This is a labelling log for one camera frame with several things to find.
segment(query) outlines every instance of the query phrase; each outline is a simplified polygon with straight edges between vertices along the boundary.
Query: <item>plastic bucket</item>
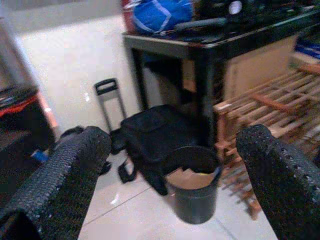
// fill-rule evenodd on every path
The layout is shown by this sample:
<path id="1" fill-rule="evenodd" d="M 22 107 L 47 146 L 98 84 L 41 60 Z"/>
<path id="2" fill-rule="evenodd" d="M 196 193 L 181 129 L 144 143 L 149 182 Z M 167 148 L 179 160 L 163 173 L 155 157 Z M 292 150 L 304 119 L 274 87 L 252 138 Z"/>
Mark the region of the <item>plastic bucket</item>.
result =
<path id="1" fill-rule="evenodd" d="M 217 187 L 222 172 L 216 155 L 205 147 L 187 146 L 171 153 L 167 160 L 177 162 L 185 160 L 196 172 L 212 173 L 211 182 L 198 189 L 184 189 L 167 181 L 170 192 L 174 193 L 173 210 L 181 220 L 190 224 L 202 224 L 208 221 L 216 210 Z"/>

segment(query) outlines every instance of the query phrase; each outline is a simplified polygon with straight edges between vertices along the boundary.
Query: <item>blue bag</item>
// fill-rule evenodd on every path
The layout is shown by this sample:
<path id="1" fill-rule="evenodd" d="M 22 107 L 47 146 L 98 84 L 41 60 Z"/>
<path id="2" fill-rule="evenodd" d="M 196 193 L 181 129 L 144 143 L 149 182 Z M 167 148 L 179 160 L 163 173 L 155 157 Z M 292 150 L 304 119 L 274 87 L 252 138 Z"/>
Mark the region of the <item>blue bag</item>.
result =
<path id="1" fill-rule="evenodd" d="M 140 34 L 152 35 L 172 30 L 189 22 L 193 15 L 191 0 L 141 0 L 134 7 L 133 22 Z"/>

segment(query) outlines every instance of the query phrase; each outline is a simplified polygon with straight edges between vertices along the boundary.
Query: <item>luggage trolley handle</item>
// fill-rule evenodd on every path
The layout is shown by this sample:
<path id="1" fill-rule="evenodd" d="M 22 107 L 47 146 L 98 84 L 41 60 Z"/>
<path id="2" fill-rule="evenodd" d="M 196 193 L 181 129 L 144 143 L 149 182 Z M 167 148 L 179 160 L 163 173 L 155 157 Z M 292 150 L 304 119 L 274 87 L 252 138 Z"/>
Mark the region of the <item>luggage trolley handle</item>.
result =
<path id="1" fill-rule="evenodd" d="M 118 101 L 119 101 L 119 104 L 120 104 L 120 108 L 121 108 L 121 112 L 122 112 L 122 116 L 123 116 L 124 119 L 127 118 L 127 114 L 126 114 L 126 111 L 125 111 L 125 106 L 124 106 L 124 103 L 123 103 L 121 95 L 120 95 L 120 91 L 119 91 L 119 88 L 118 88 L 118 84 L 117 84 L 117 79 L 116 78 L 110 78 L 110 79 L 106 79 L 106 80 L 97 82 L 94 85 L 94 88 L 95 88 L 95 91 L 96 91 L 96 94 L 97 94 L 98 97 L 100 95 L 103 95 L 103 94 L 106 94 L 106 93 L 109 93 L 109 92 L 112 92 L 112 91 L 116 91 L 117 98 L 118 98 Z M 103 111 L 103 114 L 104 114 L 104 117 L 105 117 L 106 124 L 107 124 L 107 126 L 109 128 L 109 131 L 111 133 L 112 126 L 111 126 L 111 123 L 109 121 L 109 117 L 108 117 L 108 114 L 106 112 L 106 109 L 104 107 L 104 103 L 103 103 L 103 101 L 101 101 L 101 99 L 99 100 L 99 103 L 101 105 L 101 108 L 102 108 L 102 111 Z"/>
<path id="2" fill-rule="evenodd" d="M 109 85 L 109 84 L 112 84 L 112 85 L 110 85 L 109 87 L 100 88 L 104 85 Z M 96 83 L 94 85 L 94 87 L 95 87 L 96 94 L 98 96 L 100 96 L 102 94 L 109 93 L 114 90 L 118 90 L 117 79 L 111 78 L 111 79 L 106 79 L 106 80 L 100 81 L 100 82 Z"/>

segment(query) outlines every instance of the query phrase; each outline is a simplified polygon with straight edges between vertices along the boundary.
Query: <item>wooden slat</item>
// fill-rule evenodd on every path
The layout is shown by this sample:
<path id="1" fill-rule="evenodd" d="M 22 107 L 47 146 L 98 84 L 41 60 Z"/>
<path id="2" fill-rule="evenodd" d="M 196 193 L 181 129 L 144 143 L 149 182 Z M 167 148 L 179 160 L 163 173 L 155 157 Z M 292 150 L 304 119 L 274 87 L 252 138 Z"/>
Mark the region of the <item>wooden slat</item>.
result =
<path id="1" fill-rule="evenodd" d="M 234 187 L 232 188 L 232 191 L 234 193 L 236 193 L 236 192 L 240 191 L 241 189 L 243 189 L 245 186 L 247 186 L 249 184 L 250 184 L 250 179 L 246 178 L 242 182 L 239 182 L 239 183 L 235 184 Z"/>
<path id="2" fill-rule="evenodd" d="M 295 117 L 288 116 L 287 114 L 282 112 L 278 112 L 278 114 L 273 118 L 270 118 L 267 121 L 261 121 L 261 123 L 266 125 L 267 127 L 270 127 L 274 124 L 278 124 L 278 126 L 281 127 L 283 124 L 287 124 L 291 119 L 295 119 Z"/>
<path id="3" fill-rule="evenodd" d="M 280 121 L 281 119 L 285 118 L 286 116 L 287 116 L 287 114 L 285 114 L 285 113 L 281 113 L 279 111 L 272 111 L 272 112 L 270 112 L 270 113 L 258 118 L 257 120 L 252 122 L 251 125 L 264 124 L 266 126 L 270 126 L 273 123 L 275 123 L 277 121 Z"/>
<path id="4" fill-rule="evenodd" d="M 290 123 L 294 119 L 295 118 L 293 116 L 284 117 L 283 119 L 281 119 L 281 120 L 277 121 L 276 123 L 272 124 L 270 126 L 270 128 L 281 128 L 283 125 L 286 125 L 286 124 Z"/>
<path id="5" fill-rule="evenodd" d="M 298 79 L 297 81 L 289 83 L 287 87 L 288 88 L 291 88 L 291 87 L 293 88 L 294 86 L 298 86 L 299 84 L 303 83 L 306 80 L 311 79 L 312 77 L 313 77 L 312 75 L 305 76 L 305 77 L 303 77 L 301 79 Z M 282 92 L 283 92 L 282 90 L 275 90 L 275 91 L 272 91 L 269 94 L 267 94 L 266 97 L 268 97 L 268 98 L 276 97 L 276 96 L 279 96 L 279 94 L 281 94 Z M 233 110 L 233 111 L 229 112 L 228 113 L 228 117 L 230 119 L 232 119 L 234 116 L 242 115 L 249 108 L 257 107 L 257 106 L 259 106 L 259 104 L 257 102 L 251 102 L 249 104 L 246 104 L 244 106 L 241 106 L 241 107 L 237 108 L 236 110 Z"/>
<path id="6" fill-rule="evenodd" d="M 299 119 L 293 123 L 290 123 L 289 125 L 287 125 L 286 127 L 282 127 L 282 128 L 273 128 L 276 130 L 276 132 L 273 134 L 274 137 L 279 138 L 285 134 L 287 134 L 288 132 L 300 127 L 302 124 L 304 124 L 307 121 L 307 119 Z"/>
<path id="7" fill-rule="evenodd" d="M 250 95 L 250 97 L 266 106 L 269 106 L 275 110 L 278 110 L 283 113 L 287 114 L 294 114 L 296 110 L 293 107 L 289 107 L 285 104 L 279 103 L 277 101 L 274 101 L 268 97 L 262 96 L 261 94 L 258 93 L 253 93 Z"/>
<path id="8" fill-rule="evenodd" d="M 241 170 L 241 168 L 237 169 L 237 168 L 225 167 L 224 170 L 222 171 L 221 178 L 223 179 L 223 178 L 232 176 L 238 170 Z"/>
<path id="9" fill-rule="evenodd" d="M 319 85 L 319 80 L 320 78 L 319 77 L 316 77 L 314 79 L 311 79 L 312 82 L 310 82 L 309 84 L 312 86 L 312 87 L 318 87 Z M 283 90 L 284 92 L 287 92 L 287 93 L 291 93 L 293 90 L 292 89 L 288 89 L 287 87 L 283 87 L 283 86 L 279 86 L 278 84 L 275 84 L 274 87 L 276 87 L 277 89 L 279 90 Z M 300 93 L 300 92 L 297 92 L 296 95 L 298 97 L 303 97 L 306 95 L 306 93 Z M 314 102 L 320 102 L 320 97 L 317 97 L 317 96 L 312 96 L 312 95 L 308 95 L 307 99 L 311 100 L 311 101 L 314 101 Z"/>
<path id="10" fill-rule="evenodd" d="M 242 170 L 239 173 L 237 173 L 236 175 L 231 176 L 230 178 L 228 178 L 225 182 L 225 184 L 230 185 L 230 184 L 234 184 L 237 182 L 238 178 L 241 177 L 242 175 L 246 174 L 247 170 Z"/>
<path id="11" fill-rule="evenodd" d="M 254 195 L 254 190 L 251 188 L 250 190 L 242 193 L 241 197 L 240 197 L 240 200 L 237 202 L 237 203 L 241 203 L 242 201 L 248 199 L 248 198 L 251 198 L 253 195 Z"/>
<path id="12" fill-rule="evenodd" d="M 250 203 L 250 215 L 253 220 L 257 220 L 258 218 L 258 213 L 262 210 L 258 200 L 254 200 L 253 202 Z"/>
<path id="13" fill-rule="evenodd" d="M 277 102 L 282 102 L 284 100 L 288 100 L 290 97 L 294 96 L 296 93 L 301 93 L 301 92 L 307 90 L 310 87 L 310 85 L 313 86 L 313 85 L 316 85 L 316 84 L 318 84 L 318 83 L 317 82 L 311 82 L 311 83 L 309 83 L 309 84 L 307 84 L 305 86 L 302 86 L 302 87 L 300 87 L 300 88 L 298 88 L 296 90 L 293 90 L 290 93 L 287 93 L 286 95 L 283 95 L 283 96 L 279 97 L 278 99 L 276 99 L 276 101 Z M 247 118 L 253 118 L 253 116 L 261 114 L 261 113 L 267 111 L 268 108 L 269 108 L 268 106 L 261 106 L 261 107 L 255 109 L 254 111 L 251 111 L 250 113 L 240 117 L 239 121 L 245 120 Z"/>
<path id="14" fill-rule="evenodd" d="M 230 110 L 234 110 L 238 107 L 241 107 L 244 103 L 250 101 L 250 99 L 248 98 L 248 95 L 251 93 L 256 93 L 256 92 L 260 92 L 260 91 L 268 91 L 268 90 L 272 90 L 271 85 L 273 83 L 286 83 L 288 82 L 290 79 L 292 78 L 299 78 L 301 76 L 303 76 L 304 73 L 301 72 L 297 72 L 297 71 L 290 71 L 287 74 L 284 74 L 280 77 L 274 78 L 262 85 L 259 85 L 257 87 L 252 88 L 251 90 L 247 91 L 245 94 L 242 94 L 240 96 L 234 97 L 232 99 L 229 99 L 227 101 L 224 101 L 222 103 L 219 103 L 217 105 L 214 106 L 214 110 L 219 113 L 220 111 L 225 111 L 225 109 L 228 107 L 228 111 Z"/>
<path id="15" fill-rule="evenodd" d="M 310 159 L 312 159 L 313 157 L 310 155 L 310 153 L 312 153 L 314 150 L 318 149 L 320 146 L 320 142 L 318 143 L 312 143 L 312 142 L 309 142 L 307 139 L 306 141 L 301 144 L 299 146 L 299 148 L 305 153 L 305 154 L 308 154 L 309 157 L 311 157 Z"/>
<path id="16" fill-rule="evenodd" d="M 237 149 L 236 148 L 232 148 L 231 150 L 227 151 L 225 153 L 225 155 L 230 156 L 230 155 L 235 154 L 235 153 L 237 153 Z"/>
<path id="17" fill-rule="evenodd" d="M 298 104 L 302 103 L 303 101 L 307 100 L 309 96 L 316 95 L 318 93 L 320 93 L 319 83 L 318 83 L 317 89 L 314 89 L 313 91 L 305 94 L 304 96 L 302 96 L 302 97 L 290 102 L 288 104 L 288 107 L 292 107 L 292 106 L 298 105 Z"/>
<path id="18" fill-rule="evenodd" d="M 244 161 L 236 161 L 230 163 L 230 168 L 239 168 L 239 167 L 245 167 Z"/>
<path id="19" fill-rule="evenodd" d="M 215 144 L 215 147 L 218 149 L 225 149 L 229 145 L 231 145 L 231 143 L 228 141 L 219 141 Z"/>
<path id="20" fill-rule="evenodd" d="M 307 116 L 311 117 L 311 120 L 304 126 L 306 131 L 309 131 L 320 124 L 320 109 L 318 107 L 310 109 Z"/>
<path id="21" fill-rule="evenodd" d="M 302 126 L 302 128 L 299 131 L 299 134 L 296 133 L 293 137 L 291 137 L 291 141 L 295 142 L 295 144 L 299 146 L 302 146 L 305 143 L 304 138 L 308 138 L 307 134 L 320 125 L 320 115 L 317 115 L 317 112 L 318 109 L 315 111 L 310 111 L 309 116 L 311 116 L 312 119 L 310 121 L 307 121 Z"/>
<path id="22" fill-rule="evenodd" d="M 313 75 L 320 75 L 320 64 L 306 64 L 302 65 L 299 68 L 299 71 L 313 74 Z"/>

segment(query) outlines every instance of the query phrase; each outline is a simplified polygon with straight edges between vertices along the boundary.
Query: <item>wooden shoe rack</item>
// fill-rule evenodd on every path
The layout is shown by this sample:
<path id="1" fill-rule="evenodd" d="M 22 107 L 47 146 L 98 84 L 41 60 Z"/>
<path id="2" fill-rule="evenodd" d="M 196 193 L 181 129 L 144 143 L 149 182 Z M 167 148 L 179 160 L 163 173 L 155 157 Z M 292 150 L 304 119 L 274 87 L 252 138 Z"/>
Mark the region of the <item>wooden shoe rack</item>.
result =
<path id="1" fill-rule="evenodd" d="M 320 146 L 319 65 L 304 66 L 214 106 L 218 114 L 218 156 L 224 163 L 221 184 L 248 205 L 256 220 L 261 207 L 251 187 L 236 134 L 244 127 L 264 124 L 272 134 L 298 146 L 313 159 Z"/>

